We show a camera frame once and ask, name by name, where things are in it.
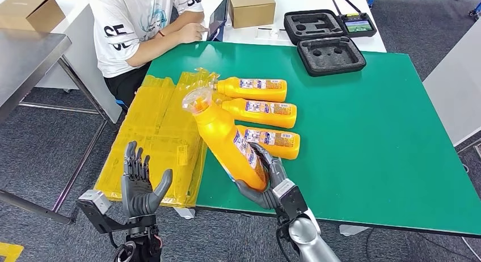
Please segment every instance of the white cable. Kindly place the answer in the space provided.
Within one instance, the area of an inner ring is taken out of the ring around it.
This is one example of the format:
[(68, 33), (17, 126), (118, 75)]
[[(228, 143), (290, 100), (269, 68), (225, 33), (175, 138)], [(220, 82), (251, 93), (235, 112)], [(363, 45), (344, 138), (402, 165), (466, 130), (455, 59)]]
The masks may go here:
[(476, 256), (476, 258), (481, 261), (481, 257), (479, 257), (479, 255), (471, 248), (471, 246), (468, 244), (468, 242), (466, 241), (466, 239), (464, 238), (464, 236), (461, 237), (463, 239), (463, 241), (465, 242), (466, 246), (471, 250), (472, 254)]

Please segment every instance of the translucent yellow plastic sheet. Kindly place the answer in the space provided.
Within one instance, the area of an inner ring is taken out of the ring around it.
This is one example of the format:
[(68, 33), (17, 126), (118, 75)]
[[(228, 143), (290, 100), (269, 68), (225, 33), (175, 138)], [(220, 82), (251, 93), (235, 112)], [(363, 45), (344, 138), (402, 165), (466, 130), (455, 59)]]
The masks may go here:
[(95, 189), (110, 200), (121, 201), (124, 150), (137, 141), (150, 155), (150, 181), (155, 187), (164, 170), (173, 169), (172, 185), (161, 205), (195, 206), (207, 146), (197, 131), (192, 114), (182, 109), (191, 90), (205, 86), (212, 75), (206, 70), (183, 72), (177, 86), (170, 78), (147, 75), (120, 127)]

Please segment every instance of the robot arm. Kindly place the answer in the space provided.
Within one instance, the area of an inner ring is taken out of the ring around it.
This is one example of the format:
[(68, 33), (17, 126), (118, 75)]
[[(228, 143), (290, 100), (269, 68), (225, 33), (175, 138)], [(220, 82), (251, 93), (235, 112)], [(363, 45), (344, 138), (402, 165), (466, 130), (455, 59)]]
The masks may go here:
[[(141, 147), (137, 142), (128, 144), (124, 155), (122, 176), (122, 205), (128, 216), (125, 224), (110, 217), (111, 203), (101, 191), (88, 190), (76, 200), (87, 218), (101, 234), (108, 234), (117, 249), (114, 262), (158, 262), (161, 260), (162, 240), (158, 235), (155, 211), (172, 183), (172, 170), (166, 170), (159, 185), (152, 189), (149, 179), (149, 159), (142, 164)], [(125, 231), (125, 243), (115, 244), (112, 232)]]
[(275, 209), (279, 228), (276, 231), (277, 242), (288, 261), (280, 244), (280, 238), (291, 242), (302, 262), (340, 262), (336, 254), (320, 237), (320, 228), (312, 211), (307, 207), (304, 197), (287, 175), (279, 158), (274, 158), (258, 144), (251, 143), (252, 148), (261, 158), (269, 172), (270, 186), (260, 193), (251, 189), (243, 181), (236, 181), (240, 193), (266, 209)]

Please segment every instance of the gray carpet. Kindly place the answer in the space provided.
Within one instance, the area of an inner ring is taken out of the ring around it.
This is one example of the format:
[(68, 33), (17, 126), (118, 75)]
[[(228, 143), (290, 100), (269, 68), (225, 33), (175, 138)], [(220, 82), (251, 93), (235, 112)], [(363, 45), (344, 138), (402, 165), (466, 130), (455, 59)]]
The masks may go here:
[[(373, 14), (387, 50), (408, 53), (424, 79), (472, 25), (466, 15), (477, 1), (376, 0)], [(27, 99), (88, 107), (78, 91), (34, 89)], [(0, 188), (51, 207), (99, 123), (94, 115), (16, 108), (0, 124)], [(94, 185), (114, 138), (109, 129), (102, 134), (61, 212), (70, 214), (75, 198)], [(472, 148), (463, 151), (461, 159), (481, 193), (481, 161)], [(119, 203), (109, 215), (123, 220)], [(0, 242), (25, 246), (21, 262), (110, 261), (113, 248), (107, 236), (99, 235), (82, 213), (77, 216), (75, 224), (64, 226), (0, 202)], [(274, 218), (200, 211), (186, 220), (171, 208), (159, 208), (157, 221), (165, 261), (284, 261), (275, 241)], [(454, 236), (369, 229), (345, 237), (334, 224), (320, 226), (342, 261), (476, 261)], [(115, 234), (118, 243), (121, 237)], [(481, 253), (481, 240), (468, 241)]]

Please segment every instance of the bottle neck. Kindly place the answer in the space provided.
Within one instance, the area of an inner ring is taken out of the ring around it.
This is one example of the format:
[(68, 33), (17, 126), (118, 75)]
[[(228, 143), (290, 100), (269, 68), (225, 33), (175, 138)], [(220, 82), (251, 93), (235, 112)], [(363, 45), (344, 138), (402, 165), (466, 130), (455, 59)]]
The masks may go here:
[(220, 94), (225, 94), (225, 86), (226, 86), (226, 80), (220, 80), (216, 84), (214, 84), (214, 90), (219, 92)]
[(230, 112), (230, 108), (231, 108), (230, 101), (222, 102), (221, 107), (222, 107), (222, 109)]
[(222, 109), (217, 104), (212, 103), (207, 109), (194, 115), (194, 119), (200, 125), (207, 125), (216, 119), (218, 112), (221, 110)]

